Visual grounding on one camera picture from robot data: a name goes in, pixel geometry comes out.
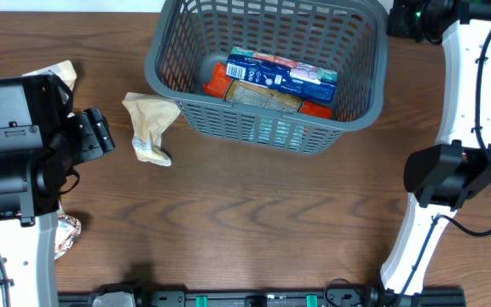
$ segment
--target crumpled bag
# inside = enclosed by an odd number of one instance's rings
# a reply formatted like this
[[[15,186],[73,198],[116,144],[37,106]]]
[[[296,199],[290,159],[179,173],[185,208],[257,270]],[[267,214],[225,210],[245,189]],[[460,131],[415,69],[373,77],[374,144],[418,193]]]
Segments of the crumpled bag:
[[[123,105],[132,119],[132,146],[137,159],[170,166],[170,157],[160,149],[162,132],[176,120],[180,112],[179,107],[171,99],[137,93],[127,93]]]
[[[50,72],[60,77],[60,79],[64,81],[67,86],[69,86],[69,89],[73,90],[75,80],[77,79],[77,73],[75,72],[75,69],[73,69],[73,64],[69,60],[54,64],[49,67],[38,69],[35,72],[25,73],[22,76],[36,76],[39,74]]]
[[[75,217],[68,216],[61,207],[58,209],[58,228],[55,236],[55,260],[63,256],[81,235],[81,222]]]

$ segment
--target green connector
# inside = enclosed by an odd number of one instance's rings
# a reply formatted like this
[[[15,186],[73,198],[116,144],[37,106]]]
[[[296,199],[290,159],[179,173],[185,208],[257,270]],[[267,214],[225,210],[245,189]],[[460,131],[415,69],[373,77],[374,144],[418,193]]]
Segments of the green connector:
[[[208,307],[208,297],[196,297],[196,307]]]
[[[317,295],[310,294],[306,296],[306,307],[317,307]]]

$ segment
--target wooden table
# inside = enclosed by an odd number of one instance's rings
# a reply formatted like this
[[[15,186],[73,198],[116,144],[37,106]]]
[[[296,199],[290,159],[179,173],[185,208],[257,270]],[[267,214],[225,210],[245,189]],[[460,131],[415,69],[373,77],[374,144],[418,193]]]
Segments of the wooden table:
[[[384,111],[314,157],[202,136],[180,117],[164,134],[172,167],[137,161],[126,92],[153,93],[143,75],[157,14],[0,13],[0,78],[71,60],[75,108],[98,106],[116,150],[81,165],[63,198],[83,222],[56,262],[60,291],[139,279],[188,289],[323,287],[371,280],[406,210],[402,172],[433,145],[442,116],[442,47],[390,40]],[[491,227],[491,185],[457,218]],[[462,286],[491,306],[491,237],[449,226],[425,277]]]

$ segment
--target crumpled paper bag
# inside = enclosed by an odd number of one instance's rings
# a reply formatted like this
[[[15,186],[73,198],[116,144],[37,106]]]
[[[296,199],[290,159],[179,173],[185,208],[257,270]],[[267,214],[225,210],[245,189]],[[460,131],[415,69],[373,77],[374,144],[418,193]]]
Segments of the crumpled paper bag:
[[[52,72],[56,76],[60,77],[60,79],[64,81],[67,86],[69,86],[69,89],[73,90],[75,80],[77,79],[77,74],[75,73],[75,69],[73,69],[72,62],[69,60],[54,64],[49,67],[38,69],[35,72],[25,73],[22,76],[36,76],[48,72]]]
[[[132,119],[132,146],[137,159],[170,166],[170,157],[160,149],[162,132],[176,120],[180,112],[179,107],[171,99],[137,93],[127,93],[123,104]]]

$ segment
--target orange package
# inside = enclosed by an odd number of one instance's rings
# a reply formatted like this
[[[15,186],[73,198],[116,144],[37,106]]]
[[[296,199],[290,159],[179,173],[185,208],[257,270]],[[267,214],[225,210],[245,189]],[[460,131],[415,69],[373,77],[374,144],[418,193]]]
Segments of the orange package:
[[[217,63],[213,69],[213,78],[210,83],[204,84],[204,92],[208,95],[223,98],[232,78],[227,77],[227,66]]]
[[[303,107],[300,109],[300,113],[316,116],[322,119],[332,118],[332,110],[330,108],[320,106],[312,101],[304,101]]]

